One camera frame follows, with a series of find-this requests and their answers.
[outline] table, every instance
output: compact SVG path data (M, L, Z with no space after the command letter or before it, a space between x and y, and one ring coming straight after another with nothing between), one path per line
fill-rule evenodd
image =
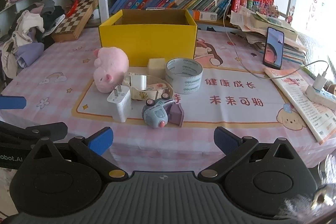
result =
M262 75L263 55L246 40L234 34L230 36L244 65ZM88 137L109 126L114 132L114 142L103 157L128 173L194 170L197 174L223 157L213 142L217 126L224 126L239 137L253 136L260 142L273 143L276 138L285 137L308 167L315 166L334 150L334 138L319 145L308 128L290 130L278 122L277 114L286 99L270 80L258 80L245 72L232 43L225 33L219 32L198 31L197 60L204 66L201 88L192 95L174 94L186 112L182 128L149 128L138 113L132 114L126 123L112 122L111 117L98 112L90 114L94 107L83 102L103 98L97 104L104 105L104 96L108 96L95 91L92 85L93 51L98 47L100 39L96 28L85 29L77 41L53 44L3 91L3 95L24 96L27 106L23 110L1 110L2 119L22 128L65 122L68 136L63 141L75 135ZM284 69L291 67L296 65L283 62ZM300 73L307 82L313 83L308 75ZM133 102L132 106L133 111L139 108Z

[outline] white cloth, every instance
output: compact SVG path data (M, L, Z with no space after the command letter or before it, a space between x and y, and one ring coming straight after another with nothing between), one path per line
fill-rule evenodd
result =
M38 28L43 33L43 18L39 14L32 14L26 10L17 20L17 26L12 35L13 39L16 40L16 45L18 47L33 42L32 39L27 35L29 29L33 27Z
M27 35L30 28L36 27L44 32L43 18L39 14L31 14L24 11L17 20L17 26L12 37L7 40L2 48L1 62L2 68L8 78L14 79L17 75L17 62L15 53L18 47L32 43L32 39Z

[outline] smartphone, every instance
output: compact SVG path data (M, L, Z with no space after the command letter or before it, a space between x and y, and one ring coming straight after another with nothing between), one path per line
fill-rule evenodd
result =
M285 35L283 32L267 28L263 64L273 69L281 69Z

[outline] pink tablecloth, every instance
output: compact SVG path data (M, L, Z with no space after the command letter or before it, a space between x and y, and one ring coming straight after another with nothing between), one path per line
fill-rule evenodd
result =
M226 34L199 31L198 38L213 45L225 67L242 69ZM235 35L231 39L236 44L244 65L254 71L263 71L262 55L245 40ZM95 69L93 50L97 47L100 47L98 29L85 29L77 41L55 43L48 48L37 62L24 69L3 91L3 95L24 96L27 106L23 110L1 110L2 119L23 128L65 122L68 125L66 141L74 135L87 137L109 126L114 131L114 142L104 157L129 173L133 170L194 170L198 173L223 156L213 143L215 124L213 128L154 130L145 125L102 122L72 116L74 104L92 78ZM297 67L284 61L284 69L292 66ZM312 83L304 72L300 73ZM308 167L315 166L331 153L336 143L335 139L330 139L320 146L307 128L294 131L277 125L246 129L237 125L230 130L240 137L253 136L260 142L273 143L278 137L286 137Z

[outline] pink plush pig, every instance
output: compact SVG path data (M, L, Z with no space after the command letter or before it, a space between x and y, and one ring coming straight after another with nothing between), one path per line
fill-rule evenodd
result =
M94 82L100 92L112 92L117 84L121 84L124 73L128 71L128 58L122 49L98 48L93 52L96 70L93 73Z

